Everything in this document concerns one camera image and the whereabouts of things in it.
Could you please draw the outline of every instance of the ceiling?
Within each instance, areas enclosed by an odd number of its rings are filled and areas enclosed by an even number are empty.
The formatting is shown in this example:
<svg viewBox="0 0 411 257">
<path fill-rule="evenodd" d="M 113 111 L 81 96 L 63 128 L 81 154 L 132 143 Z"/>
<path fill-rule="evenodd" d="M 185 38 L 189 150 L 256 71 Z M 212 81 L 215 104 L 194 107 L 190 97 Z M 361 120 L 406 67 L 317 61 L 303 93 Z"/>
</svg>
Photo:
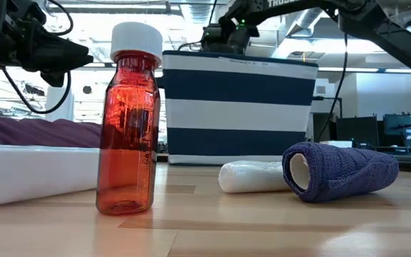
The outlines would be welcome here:
<svg viewBox="0 0 411 257">
<path fill-rule="evenodd" d="M 36 1 L 48 14 L 46 28 L 49 31 L 63 31 L 69 27 L 67 17 L 60 9 L 46 4 L 45 0 Z M 65 37 L 89 47 L 96 63 L 111 62 L 109 56 L 112 28 L 124 21 L 143 22 L 157 28 L 163 35 L 163 50 L 175 50 L 181 44 L 199 41 L 202 27 L 206 26 L 210 19 L 213 3 L 213 0 L 57 1 L 71 12 L 74 20 L 74 30 Z M 231 4 L 232 1 L 229 0 L 218 0 L 212 20 L 216 21 L 222 16 Z M 380 0 L 380 4 L 396 22 L 406 23 L 411 19 L 409 0 Z M 308 28 L 301 29 L 295 34 L 290 33 L 293 32 L 295 25 L 305 23 L 306 17 L 309 18 L 312 13 L 289 14 L 266 20 L 258 26 L 260 37 L 251 39 L 246 55 L 310 61 L 320 67 L 341 67 L 345 52 L 343 33 L 334 21 L 321 13 L 318 13 L 316 19 L 312 19 Z M 369 41 L 349 40 L 348 52 L 349 67 L 391 69 L 404 67 Z M 103 93 L 113 72 L 113 69 L 102 68 L 83 68 L 73 71 L 72 88 L 76 93 L 76 100 L 100 102 L 98 105 L 95 104 L 97 107 L 94 109 L 102 109 Z M 45 92 L 48 88 L 38 74 L 16 68 L 10 69 L 9 73 L 21 88 L 29 85 Z M 162 71 L 157 71 L 156 75 L 161 76 Z M 339 78 L 338 73 L 334 72 L 320 72 L 319 77 L 328 78 L 330 82 L 335 82 Z M 93 93 L 85 95 L 82 92 L 83 86 L 92 86 Z M 18 96 L 0 72 L 1 98 L 11 99 L 10 101 L 19 104 L 16 101 Z M 43 105 L 45 97 L 34 98 Z"/>
</svg>

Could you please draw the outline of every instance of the white roll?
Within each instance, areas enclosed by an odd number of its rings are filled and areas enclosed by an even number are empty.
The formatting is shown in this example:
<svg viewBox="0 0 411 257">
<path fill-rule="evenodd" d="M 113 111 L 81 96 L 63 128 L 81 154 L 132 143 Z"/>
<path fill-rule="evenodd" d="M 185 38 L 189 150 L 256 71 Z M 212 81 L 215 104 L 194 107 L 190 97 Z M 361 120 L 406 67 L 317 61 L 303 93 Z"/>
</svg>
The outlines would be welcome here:
<svg viewBox="0 0 411 257">
<path fill-rule="evenodd" d="M 218 182 L 226 193 L 290 190 L 282 162 L 233 161 L 221 167 Z"/>
</svg>

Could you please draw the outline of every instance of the red plastic bottle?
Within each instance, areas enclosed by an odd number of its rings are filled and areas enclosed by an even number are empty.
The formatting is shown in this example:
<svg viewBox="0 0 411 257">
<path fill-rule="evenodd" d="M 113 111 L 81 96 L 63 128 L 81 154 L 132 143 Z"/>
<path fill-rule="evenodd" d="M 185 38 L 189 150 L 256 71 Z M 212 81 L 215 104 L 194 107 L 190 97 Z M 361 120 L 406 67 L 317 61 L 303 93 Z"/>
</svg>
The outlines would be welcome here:
<svg viewBox="0 0 411 257">
<path fill-rule="evenodd" d="M 153 75 L 161 61 L 145 51 L 120 48 L 106 91 L 96 196 L 97 209 L 110 215 L 145 211 L 153 203 L 161 105 Z"/>
</svg>

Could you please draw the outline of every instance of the wooden table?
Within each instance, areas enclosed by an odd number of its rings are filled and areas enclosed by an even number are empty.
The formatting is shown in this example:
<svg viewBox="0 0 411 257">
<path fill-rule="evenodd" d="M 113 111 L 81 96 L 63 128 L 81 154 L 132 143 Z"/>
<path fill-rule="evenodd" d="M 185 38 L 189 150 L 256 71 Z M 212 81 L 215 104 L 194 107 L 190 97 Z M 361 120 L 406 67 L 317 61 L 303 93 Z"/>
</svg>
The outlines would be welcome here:
<svg viewBox="0 0 411 257">
<path fill-rule="evenodd" d="M 0 256 L 411 256 L 411 173 L 378 193 L 306 204 L 225 194 L 219 168 L 158 166 L 153 208 L 103 216 L 95 192 L 0 206 Z"/>
</svg>

